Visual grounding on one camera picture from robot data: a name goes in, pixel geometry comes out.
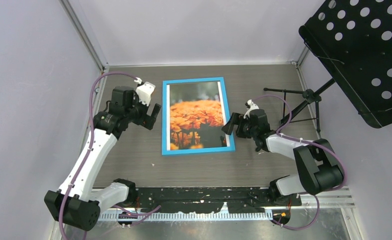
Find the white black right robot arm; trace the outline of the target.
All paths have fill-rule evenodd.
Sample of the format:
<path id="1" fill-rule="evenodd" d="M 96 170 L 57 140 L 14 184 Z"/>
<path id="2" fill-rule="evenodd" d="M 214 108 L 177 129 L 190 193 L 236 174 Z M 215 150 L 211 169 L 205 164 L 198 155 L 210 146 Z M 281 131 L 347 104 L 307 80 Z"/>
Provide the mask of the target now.
<path id="1" fill-rule="evenodd" d="M 251 110 L 247 115 L 232 113 L 221 130 L 226 135 L 235 133 L 238 138 L 252 139 L 256 151 L 280 154 L 295 161 L 297 174 L 271 181 L 266 190 L 267 200 L 275 205 L 282 205 L 293 194 L 314 196 L 330 191 L 345 179 L 343 167 L 326 139 L 292 139 L 277 133 L 270 128 L 262 109 Z"/>

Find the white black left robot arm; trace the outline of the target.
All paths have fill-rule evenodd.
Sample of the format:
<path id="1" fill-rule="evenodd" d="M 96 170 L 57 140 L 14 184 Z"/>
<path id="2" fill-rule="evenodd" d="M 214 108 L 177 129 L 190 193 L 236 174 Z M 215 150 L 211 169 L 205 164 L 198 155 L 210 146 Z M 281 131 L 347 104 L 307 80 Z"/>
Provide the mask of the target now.
<path id="1" fill-rule="evenodd" d="M 44 202 L 55 221 L 83 231 L 91 230 L 104 211 L 116 204 L 133 206 L 137 201 L 134 182 L 115 179 L 108 187 L 92 192 L 95 179 L 114 145 L 130 123 L 151 130 L 160 112 L 155 104 L 147 111 L 155 85 L 146 82 L 136 89 L 117 86 L 112 91 L 108 109 L 97 113 L 88 139 L 68 177 L 58 190 L 49 190 Z"/>

